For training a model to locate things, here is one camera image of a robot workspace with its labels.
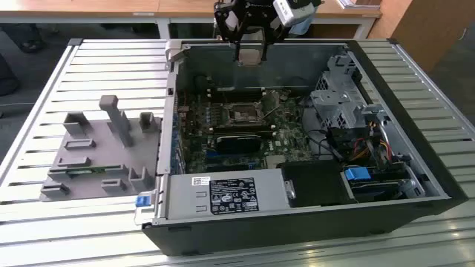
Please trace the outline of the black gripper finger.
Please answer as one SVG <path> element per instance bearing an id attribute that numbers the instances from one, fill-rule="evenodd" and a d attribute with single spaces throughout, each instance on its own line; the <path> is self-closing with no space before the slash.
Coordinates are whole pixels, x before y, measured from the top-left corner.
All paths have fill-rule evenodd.
<path id="1" fill-rule="evenodd" d="M 240 2 L 216 2 L 214 4 L 215 24 L 222 39 L 235 46 L 234 62 L 239 60 L 240 52 L 240 22 L 235 14 Z"/>
<path id="2" fill-rule="evenodd" d="M 282 41 L 286 34 L 286 27 L 282 25 L 279 15 L 275 11 L 263 13 L 263 50 L 262 60 L 267 60 L 268 46 Z"/>

